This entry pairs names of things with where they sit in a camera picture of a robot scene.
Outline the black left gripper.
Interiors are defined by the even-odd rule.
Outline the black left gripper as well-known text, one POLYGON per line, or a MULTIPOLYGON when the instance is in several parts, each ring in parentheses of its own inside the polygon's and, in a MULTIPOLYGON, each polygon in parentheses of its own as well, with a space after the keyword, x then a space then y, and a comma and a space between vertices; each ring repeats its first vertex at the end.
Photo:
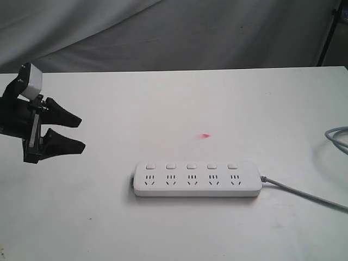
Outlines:
POLYGON ((36 164, 40 159, 82 154, 85 144, 49 128, 41 137, 43 124, 77 128, 82 119, 61 107, 54 99, 43 100, 42 79, 14 79, 1 96, 1 134, 22 140, 23 161, 36 164))

